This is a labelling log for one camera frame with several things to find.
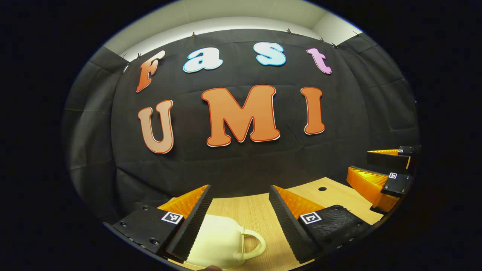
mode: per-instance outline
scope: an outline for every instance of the wooden table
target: wooden table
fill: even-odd
[[[320,187],[325,187],[326,190],[318,190]],[[322,178],[287,190],[324,207],[341,205],[369,224],[374,224],[382,217],[381,214],[370,211],[372,204],[353,188],[329,178]],[[233,271],[285,271],[311,262],[299,264],[296,260],[271,207],[268,195],[265,193],[246,197],[213,199],[209,206],[208,214],[233,218],[246,229],[259,233],[266,241],[266,250],[263,254],[247,260],[238,268],[231,269]],[[244,244],[246,251],[249,252],[256,247],[257,240],[248,237],[245,238]],[[182,266],[192,270],[202,269],[187,263]]]

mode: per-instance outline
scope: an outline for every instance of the ceiling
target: ceiling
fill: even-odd
[[[327,13],[303,0],[178,0],[137,20],[105,46],[114,52],[124,52],[171,28],[231,16],[262,17],[313,29]]]

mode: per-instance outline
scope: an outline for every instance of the white wall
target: white wall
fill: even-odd
[[[137,58],[137,53],[147,53],[165,44],[190,37],[192,32],[196,35],[228,29],[270,29],[286,31],[288,28],[296,34],[319,39],[320,36],[315,31],[299,25],[282,22],[273,19],[260,17],[223,17],[202,20],[174,27],[170,30],[161,32],[147,38],[133,47],[127,49],[120,55],[126,54],[125,59],[131,61]]]
[[[353,31],[360,34],[362,31],[354,27],[352,24],[328,12],[313,27],[313,31],[323,38],[325,42],[334,43],[336,45],[356,36]]]

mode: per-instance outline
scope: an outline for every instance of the mug handle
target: mug handle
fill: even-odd
[[[242,254],[243,260],[247,260],[247,259],[251,259],[251,258],[254,258],[256,256],[259,256],[261,253],[263,253],[265,251],[266,242],[265,242],[265,239],[263,237],[261,237],[261,235],[259,235],[258,233],[254,232],[252,230],[247,230],[247,229],[244,229],[244,235],[255,237],[256,239],[258,239],[259,243],[258,243],[258,246],[255,247],[252,251]]]

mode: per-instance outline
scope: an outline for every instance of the black curtain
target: black curtain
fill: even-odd
[[[287,58],[282,66],[263,66],[253,45],[275,42]],[[217,69],[185,73],[187,55],[215,47],[223,64]],[[326,56],[332,74],[322,73],[306,50]],[[164,50],[151,84],[136,93],[140,66]],[[74,185],[97,215],[115,222],[137,205],[161,205],[205,184],[215,197],[266,193],[269,185],[289,188],[329,177],[346,182],[347,167],[374,169],[365,163],[370,149],[418,144],[416,109],[410,86],[397,65],[365,34],[338,48],[285,32],[236,29],[196,35],[166,44],[131,61],[102,48],[79,74],[66,105],[67,157]],[[211,135],[205,90],[227,88],[243,106],[258,84],[276,88],[273,97],[279,139],[225,147],[206,144]],[[303,87],[322,90],[325,131],[306,135]],[[139,110],[173,100],[174,147],[151,152],[144,143]],[[159,113],[152,116],[153,135],[162,139]]]

